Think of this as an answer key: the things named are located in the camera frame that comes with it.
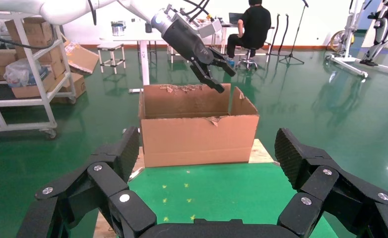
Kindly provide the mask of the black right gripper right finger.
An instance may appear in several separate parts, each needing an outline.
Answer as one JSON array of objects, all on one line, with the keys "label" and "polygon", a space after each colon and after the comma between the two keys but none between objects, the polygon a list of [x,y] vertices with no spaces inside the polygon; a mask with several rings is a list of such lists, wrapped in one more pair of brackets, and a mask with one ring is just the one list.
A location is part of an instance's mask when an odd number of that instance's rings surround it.
[{"label": "black right gripper right finger", "polygon": [[345,171],[323,149],[301,143],[287,128],[275,138],[275,157],[296,194],[277,224],[309,237],[323,213],[358,238],[388,238],[388,192]]}]

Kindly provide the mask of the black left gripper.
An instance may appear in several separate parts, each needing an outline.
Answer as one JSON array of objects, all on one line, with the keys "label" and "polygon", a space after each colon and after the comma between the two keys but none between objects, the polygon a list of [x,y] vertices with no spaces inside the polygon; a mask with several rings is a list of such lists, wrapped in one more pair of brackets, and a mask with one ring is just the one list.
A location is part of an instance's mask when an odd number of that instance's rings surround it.
[{"label": "black left gripper", "polygon": [[222,68],[231,77],[236,75],[225,57],[217,49],[207,48],[202,39],[180,19],[173,21],[165,30],[163,39],[184,59],[192,62],[190,68],[202,84],[218,93],[223,93],[225,89],[212,77],[209,65]]}]

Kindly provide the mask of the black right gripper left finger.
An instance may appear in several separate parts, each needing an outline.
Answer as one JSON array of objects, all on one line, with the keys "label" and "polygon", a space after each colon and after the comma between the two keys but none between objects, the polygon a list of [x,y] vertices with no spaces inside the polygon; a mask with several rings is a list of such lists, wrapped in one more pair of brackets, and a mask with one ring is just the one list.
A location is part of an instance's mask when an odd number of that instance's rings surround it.
[{"label": "black right gripper left finger", "polygon": [[17,232],[19,238],[68,238],[84,216],[98,210],[121,238],[138,238],[157,223],[147,204],[129,188],[139,155],[139,133],[102,145],[87,162],[39,189]]}]

